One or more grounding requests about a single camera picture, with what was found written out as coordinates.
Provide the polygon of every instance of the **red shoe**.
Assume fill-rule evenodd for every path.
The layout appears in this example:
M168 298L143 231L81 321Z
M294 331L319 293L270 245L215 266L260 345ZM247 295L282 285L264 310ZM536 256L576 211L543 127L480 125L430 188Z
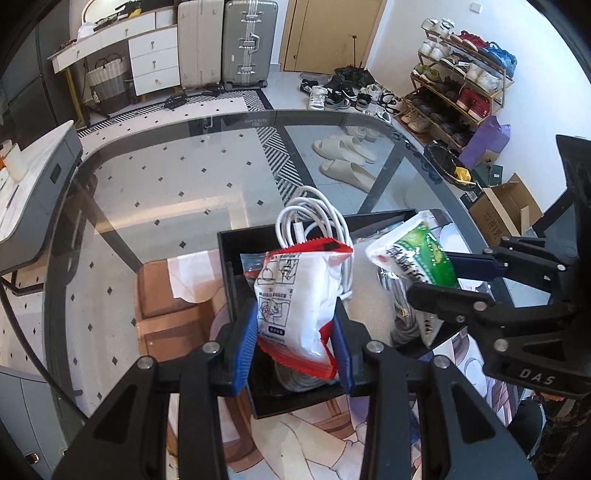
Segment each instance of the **red shoe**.
M472 50L478 51L479 48L488 46L487 41L482 40L478 35L472 35L471 33L468 33L466 30L462 30L462 33L458 38L461 38L462 43Z
M462 89L462 92L460 93L460 98L457 99L456 104L458 105L458 107L467 112L474 103L476 95L476 92L473 92L469 88L464 88Z
M474 103L468 111L468 115L470 115L474 120L482 122L487 116L491 114L491 104L487 98L484 98L478 93L472 92L472 95L474 97Z

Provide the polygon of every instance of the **blue shoe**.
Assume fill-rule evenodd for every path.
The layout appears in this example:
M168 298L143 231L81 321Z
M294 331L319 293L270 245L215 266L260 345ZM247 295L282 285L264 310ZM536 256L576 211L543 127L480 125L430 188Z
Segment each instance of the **blue shoe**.
M478 51L503 67L510 79L513 78L517 67L517 57L515 55L503 50L493 41L487 47L479 48Z

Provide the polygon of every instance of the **laundry basket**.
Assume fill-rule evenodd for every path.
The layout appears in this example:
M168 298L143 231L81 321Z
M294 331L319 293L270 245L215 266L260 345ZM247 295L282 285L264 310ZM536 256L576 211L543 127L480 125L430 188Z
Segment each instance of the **laundry basket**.
M125 90L125 76L128 68L124 58L115 55L114 60L100 59L95 69L88 72L90 91L102 113L113 113L129 105Z

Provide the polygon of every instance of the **silver suitcase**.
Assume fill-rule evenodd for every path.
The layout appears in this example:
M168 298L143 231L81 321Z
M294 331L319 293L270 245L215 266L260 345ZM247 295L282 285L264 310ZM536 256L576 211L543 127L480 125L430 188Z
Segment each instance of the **silver suitcase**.
M267 86L277 23L277 3L230 0L223 23L222 80L234 86Z
M223 0L191 0L178 6L178 62L183 88L222 78Z

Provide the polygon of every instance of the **suitcase handle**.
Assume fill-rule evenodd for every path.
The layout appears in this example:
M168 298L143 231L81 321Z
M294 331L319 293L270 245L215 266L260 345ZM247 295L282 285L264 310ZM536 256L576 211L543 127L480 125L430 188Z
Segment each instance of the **suitcase handle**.
M254 33L251 33L251 38L255 40L255 47L252 49L251 53L257 52L259 47L261 46L261 38Z

